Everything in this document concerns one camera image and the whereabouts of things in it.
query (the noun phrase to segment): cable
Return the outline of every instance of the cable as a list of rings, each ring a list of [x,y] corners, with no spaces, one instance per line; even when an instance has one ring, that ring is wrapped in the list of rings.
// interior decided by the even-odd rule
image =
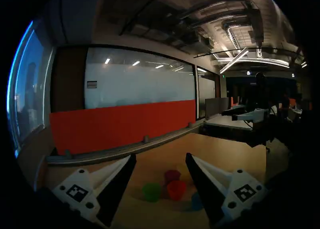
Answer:
[[[251,127],[251,128],[253,129],[253,127],[252,127],[252,126],[250,126],[250,125],[249,125],[249,123],[247,123],[245,120],[243,120],[243,121],[244,121],[244,122],[245,122],[249,127]]]

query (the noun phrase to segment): table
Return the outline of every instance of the table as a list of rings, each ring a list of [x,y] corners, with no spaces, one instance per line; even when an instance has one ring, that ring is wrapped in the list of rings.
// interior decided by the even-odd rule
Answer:
[[[251,148],[245,143],[189,133],[162,146],[137,154],[137,163],[124,192],[111,228],[208,228],[206,213],[190,211],[191,195],[196,192],[188,185],[181,201],[167,198],[157,203],[143,200],[141,188],[145,183],[163,185],[164,172],[176,169],[184,163],[190,152],[214,166],[226,171],[243,168],[260,182],[264,182],[266,171],[266,149],[259,145]],[[112,162],[82,166],[92,172]],[[49,167],[46,185],[54,188],[78,167]]]
[[[213,125],[218,127],[228,127],[232,129],[241,129],[251,131],[253,127],[252,122],[248,126],[243,120],[232,121],[231,116],[222,116],[221,114],[215,115],[213,118],[205,122],[206,125]]]

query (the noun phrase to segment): ceiling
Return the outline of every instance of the ceiling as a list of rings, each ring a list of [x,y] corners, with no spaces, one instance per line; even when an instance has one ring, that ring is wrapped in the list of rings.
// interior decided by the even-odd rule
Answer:
[[[255,56],[256,49],[261,48],[263,58],[290,63],[290,68],[285,68],[242,62],[230,71],[251,67],[266,71],[302,69],[304,57],[298,50],[294,31],[273,0],[154,0],[141,10],[149,1],[104,0],[100,17],[112,24],[126,25],[123,33],[155,40],[195,56],[234,50],[215,54],[234,57],[238,53],[235,49],[248,47],[252,48],[251,55]],[[208,56],[217,69],[225,66],[226,62]]]

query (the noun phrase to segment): exposed duct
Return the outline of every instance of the exposed duct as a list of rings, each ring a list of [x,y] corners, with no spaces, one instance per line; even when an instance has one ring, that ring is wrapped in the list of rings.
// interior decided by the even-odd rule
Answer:
[[[247,9],[235,9],[235,10],[229,10],[229,11],[224,11],[224,12],[219,12],[217,14],[213,14],[210,16],[207,16],[205,18],[200,19],[199,21],[192,23],[190,25],[191,28],[196,28],[200,27],[206,23],[212,23],[216,22],[218,20],[223,20],[226,18],[233,18],[235,16],[245,16],[248,14]]]
[[[225,21],[222,23],[222,28],[226,31],[230,41],[232,42],[233,46],[238,49],[238,52],[241,51],[241,47],[239,42],[237,41],[236,37],[234,36],[232,29],[243,27],[243,26],[250,26],[250,22],[247,18],[241,18],[239,20],[232,20],[232,21]]]
[[[225,4],[227,2],[244,2],[246,8],[249,8],[249,9],[253,8],[250,0],[209,0],[209,1],[205,1],[203,3],[197,4],[189,8],[188,10],[180,13],[179,15],[177,15],[177,18],[184,19],[196,12],[199,12],[217,5]]]

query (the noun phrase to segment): red cup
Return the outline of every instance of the red cup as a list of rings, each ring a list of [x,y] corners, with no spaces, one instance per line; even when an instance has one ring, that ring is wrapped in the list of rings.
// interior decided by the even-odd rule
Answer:
[[[167,185],[168,194],[173,201],[181,200],[186,188],[184,181],[172,181]]]

